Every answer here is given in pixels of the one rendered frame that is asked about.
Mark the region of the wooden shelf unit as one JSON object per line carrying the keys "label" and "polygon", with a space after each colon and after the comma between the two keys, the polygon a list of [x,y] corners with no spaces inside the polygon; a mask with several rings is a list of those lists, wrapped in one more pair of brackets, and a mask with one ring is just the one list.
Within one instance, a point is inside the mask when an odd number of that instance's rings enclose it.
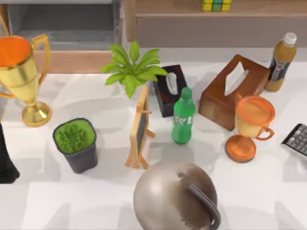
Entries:
{"label": "wooden shelf unit", "polygon": [[307,47],[307,0],[232,0],[204,11],[203,0],[123,0],[127,41],[141,47],[272,47],[287,32]]}

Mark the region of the round metal kettle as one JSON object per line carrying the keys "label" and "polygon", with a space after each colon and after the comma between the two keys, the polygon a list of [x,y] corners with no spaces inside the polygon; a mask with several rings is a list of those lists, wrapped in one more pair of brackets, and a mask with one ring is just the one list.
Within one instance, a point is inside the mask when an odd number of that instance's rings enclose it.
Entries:
{"label": "round metal kettle", "polygon": [[181,159],[157,162],[141,175],[133,208],[143,230],[218,230],[221,224],[211,178]]}

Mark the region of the brown wooden tissue box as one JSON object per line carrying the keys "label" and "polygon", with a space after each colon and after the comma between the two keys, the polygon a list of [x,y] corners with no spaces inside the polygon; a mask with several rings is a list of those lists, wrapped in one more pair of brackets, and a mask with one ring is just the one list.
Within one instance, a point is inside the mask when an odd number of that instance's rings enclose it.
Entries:
{"label": "brown wooden tissue box", "polygon": [[[249,72],[239,87],[230,95],[225,96],[225,79],[239,62]],[[236,54],[202,92],[199,114],[232,131],[235,128],[235,94],[259,96],[264,89],[269,74],[270,70],[267,67]]]}

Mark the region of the yellow drink bottle white cap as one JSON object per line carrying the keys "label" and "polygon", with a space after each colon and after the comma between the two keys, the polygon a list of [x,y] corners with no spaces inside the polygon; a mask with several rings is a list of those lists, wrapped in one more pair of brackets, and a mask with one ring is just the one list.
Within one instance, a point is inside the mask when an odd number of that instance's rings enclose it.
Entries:
{"label": "yellow drink bottle white cap", "polygon": [[296,34],[289,32],[275,46],[269,66],[270,75],[265,85],[265,90],[269,92],[280,90],[286,72],[296,56],[296,40]]}

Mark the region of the orange and cream trophy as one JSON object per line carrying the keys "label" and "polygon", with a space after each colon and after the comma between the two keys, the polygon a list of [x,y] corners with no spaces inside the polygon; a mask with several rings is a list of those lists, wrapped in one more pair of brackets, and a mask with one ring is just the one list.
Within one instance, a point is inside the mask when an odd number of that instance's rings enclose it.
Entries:
{"label": "orange and cream trophy", "polygon": [[235,129],[237,134],[225,144],[227,156],[238,163],[251,161],[256,155],[256,144],[269,140],[274,131],[269,128],[276,115],[273,105],[263,97],[235,95]]}

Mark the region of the wooden framed blackboard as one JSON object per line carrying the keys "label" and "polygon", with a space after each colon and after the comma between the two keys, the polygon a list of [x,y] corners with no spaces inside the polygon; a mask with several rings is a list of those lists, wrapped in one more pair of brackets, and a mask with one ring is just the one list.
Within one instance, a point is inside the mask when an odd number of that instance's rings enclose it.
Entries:
{"label": "wooden framed blackboard", "polygon": [[140,165],[144,169],[148,168],[142,150],[147,136],[155,138],[155,133],[148,129],[149,114],[152,113],[149,111],[148,96],[148,86],[144,86],[137,101],[136,113],[130,131],[130,153],[125,165],[134,169],[138,169]]}

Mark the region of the large gold trophy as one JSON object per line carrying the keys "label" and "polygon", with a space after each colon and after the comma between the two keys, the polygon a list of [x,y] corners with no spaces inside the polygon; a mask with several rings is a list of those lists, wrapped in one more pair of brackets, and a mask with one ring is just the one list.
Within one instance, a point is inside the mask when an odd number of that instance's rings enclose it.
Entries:
{"label": "large gold trophy", "polygon": [[[38,74],[34,49],[44,46],[45,63]],[[26,104],[22,120],[29,127],[46,124],[52,115],[51,108],[44,102],[37,102],[37,91],[45,79],[50,62],[48,36],[42,34],[29,42],[27,39],[10,35],[0,38],[0,84],[8,93],[0,92],[2,98],[17,98]]]}

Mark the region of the pale wooden drawer front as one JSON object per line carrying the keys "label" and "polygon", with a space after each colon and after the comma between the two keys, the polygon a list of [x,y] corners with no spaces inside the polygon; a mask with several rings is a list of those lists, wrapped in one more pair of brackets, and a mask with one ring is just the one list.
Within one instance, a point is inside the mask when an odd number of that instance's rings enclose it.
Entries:
{"label": "pale wooden drawer front", "polygon": [[103,65],[111,61],[110,51],[52,50],[48,73],[100,73]]}

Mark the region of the black tissue box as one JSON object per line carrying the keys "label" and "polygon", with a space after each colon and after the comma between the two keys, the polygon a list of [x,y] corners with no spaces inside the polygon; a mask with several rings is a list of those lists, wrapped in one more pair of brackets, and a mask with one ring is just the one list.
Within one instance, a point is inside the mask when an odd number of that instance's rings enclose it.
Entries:
{"label": "black tissue box", "polygon": [[179,64],[165,66],[163,69],[168,73],[176,75],[177,84],[177,94],[173,95],[167,86],[166,76],[157,75],[157,81],[153,82],[162,117],[165,118],[173,116],[174,104],[179,100],[182,89],[187,87],[187,82]]}

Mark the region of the black keyboard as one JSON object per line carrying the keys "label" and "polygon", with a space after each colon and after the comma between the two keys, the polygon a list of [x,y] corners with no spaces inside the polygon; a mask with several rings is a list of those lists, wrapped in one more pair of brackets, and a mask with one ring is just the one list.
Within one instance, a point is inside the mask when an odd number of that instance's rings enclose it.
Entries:
{"label": "black keyboard", "polygon": [[281,144],[299,156],[307,158],[307,125],[297,124]]}

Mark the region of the yellow and green cube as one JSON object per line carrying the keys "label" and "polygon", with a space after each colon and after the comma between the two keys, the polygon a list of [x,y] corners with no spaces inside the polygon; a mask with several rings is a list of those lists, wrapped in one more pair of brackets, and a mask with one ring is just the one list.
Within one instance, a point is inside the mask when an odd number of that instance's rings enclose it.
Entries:
{"label": "yellow and green cube", "polygon": [[204,12],[228,12],[232,0],[202,0],[202,10]]}

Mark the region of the leafy green plant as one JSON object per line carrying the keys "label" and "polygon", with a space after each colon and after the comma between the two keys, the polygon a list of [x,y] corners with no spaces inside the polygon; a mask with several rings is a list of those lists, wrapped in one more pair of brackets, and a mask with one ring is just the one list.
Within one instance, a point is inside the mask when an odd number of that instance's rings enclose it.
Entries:
{"label": "leafy green plant", "polygon": [[160,64],[159,49],[149,49],[140,54],[140,46],[134,41],[130,44],[129,51],[122,46],[112,44],[111,62],[105,64],[100,71],[109,73],[105,85],[118,82],[124,87],[125,94],[131,98],[136,89],[148,81],[158,81],[157,76],[167,76],[168,72]]}

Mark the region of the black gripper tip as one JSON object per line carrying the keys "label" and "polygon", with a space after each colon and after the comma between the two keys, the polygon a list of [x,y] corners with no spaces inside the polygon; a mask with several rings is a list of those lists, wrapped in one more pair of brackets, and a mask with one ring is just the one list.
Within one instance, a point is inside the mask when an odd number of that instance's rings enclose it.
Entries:
{"label": "black gripper tip", "polygon": [[10,159],[0,122],[0,184],[12,184],[20,176],[19,171]]}

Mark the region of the dark pot with green plant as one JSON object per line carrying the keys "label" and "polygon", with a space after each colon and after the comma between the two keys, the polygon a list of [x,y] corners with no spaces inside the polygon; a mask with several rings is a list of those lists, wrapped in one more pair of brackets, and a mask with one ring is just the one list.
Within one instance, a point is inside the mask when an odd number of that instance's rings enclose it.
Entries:
{"label": "dark pot with green plant", "polygon": [[53,140],[72,171],[81,174],[98,164],[96,131],[85,118],[75,118],[57,126]]}

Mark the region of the grey pierced drawer inside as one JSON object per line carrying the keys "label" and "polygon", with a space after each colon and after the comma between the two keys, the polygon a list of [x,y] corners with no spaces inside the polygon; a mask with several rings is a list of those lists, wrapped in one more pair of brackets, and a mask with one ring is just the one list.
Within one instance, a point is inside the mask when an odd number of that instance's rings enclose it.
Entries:
{"label": "grey pierced drawer inside", "polygon": [[119,43],[120,0],[6,0],[9,30],[52,50],[108,50]]}

